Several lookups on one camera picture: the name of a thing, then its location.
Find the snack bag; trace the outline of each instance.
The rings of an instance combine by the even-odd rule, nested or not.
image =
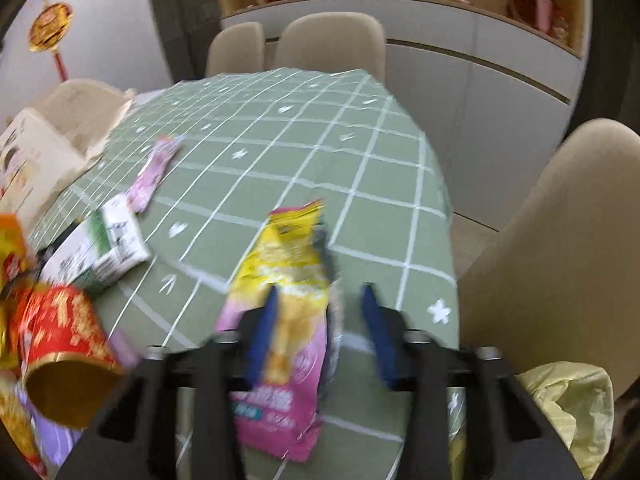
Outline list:
[[[27,244],[14,214],[0,214],[0,289],[26,269]]]
[[[41,478],[46,478],[47,468],[36,447],[31,417],[16,397],[14,385],[4,379],[0,379],[0,420],[25,460]]]
[[[180,148],[181,140],[182,136],[177,139],[159,136],[156,139],[156,143],[146,158],[146,164],[127,191],[127,198],[134,213],[142,213],[151,202],[151,197],[162,180],[166,165]]]
[[[27,245],[22,238],[20,224],[13,214],[0,214],[0,290],[27,266]],[[12,304],[0,300],[0,368],[18,365],[18,356],[12,351],[9,320]]]
[[[150,257],[124,193],[104,203],[66,237],[42,267],[40,279],[73,285],[95,298]]]
[[[319,389],[328,379],[337,339],[328,323],[330,283],[313,245],[323,203],[270,213],[267,226],[232,283],[218,330],[234,329],[245,310],[278,287],[278,319],[262,382],[235,392],[232,402],[241,442],[277,457],[304,462],[319,433]]]
[[[20,399],[20,403],[31,414],[41,455],[46,456],[54,466],[62,466],[71,450],[80,440],[82,431],[65,428],[42,415],[33,407],[27,392],[21,384],[16,385],[15,393]]]

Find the shelf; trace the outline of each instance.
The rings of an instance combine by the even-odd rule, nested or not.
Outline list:
[[[243,14],[245,12],[251,12],[252,10],[265,9],[267,7],[275,7],[275,6],[292,4],[292,3],[295,3],[295,2],[304,2],[304,1],[307,1],[307,0],[281,0],[279,2],[270,2],[270,3],[262,5],[262,6],[253,6],[253,7],[248,7],[246,9],[237,10],[236,12],[232,12],[228,16],[225,16],[225,18],[230,18],[231,16],[237,16],[238,14]],[[555,40],[554,38],[552,38],[552,37],[550,37],[550,36],[548,36],[546,34],[543,34],[539,30],[536,30],[535,28],[529,27],[529,26],[525,25],[524,23],[520,23],[520,22],[517,22],[515,20],[512,20],[511,18],[507,18],[506,16],[503,16],[503,15],[498,14],[496,12],[491,12],[490,10],[485,10],[485,9],[479,9],[478,7],[461,4],[459,2],[450,2],[448,0],[415,0],[415,1],[427,2],[427,3],[430,3],[430,4],[444,5],[444,6],[449,6],[449,7],[456,7],[458,9],[465,9],[465,10],[469,10],[470,12],[476,12],[478,14],[483,14],[484,16],[489,16],[491,18],[495,18],[496,20],[501,20],[502,22],[509,23],[510,25],[513,25],[514,27],[519,27],[519,28],[521,28],[523,30],[526,30],[527,32],[530,32],[531,34],[535,34],[536,36],[539,36],[540,38],[542,38],[544,40],[547,40],[550,43],[553,43],[554,45],[558,46],[559,48],[562,48],[563,50],[569,52],[570,54],[572,54],[572,56],[580,58],[580,54],[578,52],[576,52],[574,49],[572,49],[571,47],[568,47],[565,44],[560,43],[558,40]]]

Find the dining table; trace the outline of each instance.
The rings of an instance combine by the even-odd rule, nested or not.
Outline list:
[[[393,478],[410,394],[387,390],[378,377],[360,301],[363,284],[373,282],[383,306],[458,347],[451,209],[429,133],[363,70],[279,68],[179,82],[139,97],[98,163],[44,215],[34,247],[126,192],[159,136],[179,138],[180,149],[138,214],[151,258],[95,299],[105,331],[118,327],[139,349],[202,345],[270,211],[324,200],[344,327],[319,406],[318,443],[306,463],[244,448],[244,464],[254,480]],[[176,456],[185,479],[193,397],[185,388],[178,399]],[[463,401],[463,391],[449,390],[451,438]]]

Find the cup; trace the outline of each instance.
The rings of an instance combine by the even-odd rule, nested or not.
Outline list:
[[[22,380],[45,417],[86,428],[122,376],[91,301],[72,286],[34,291],[20,324]]]

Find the orange package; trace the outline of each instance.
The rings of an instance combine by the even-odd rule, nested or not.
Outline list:
[[[0,214],[0,290],[27,267],[27,244],[15,215]],[[12,349],[9,322],[13,302],[0,300],[0,368],[15,368],[18,356]]]
[[[13,213],[0,214],[0,290],[27,267],[27,244]]]

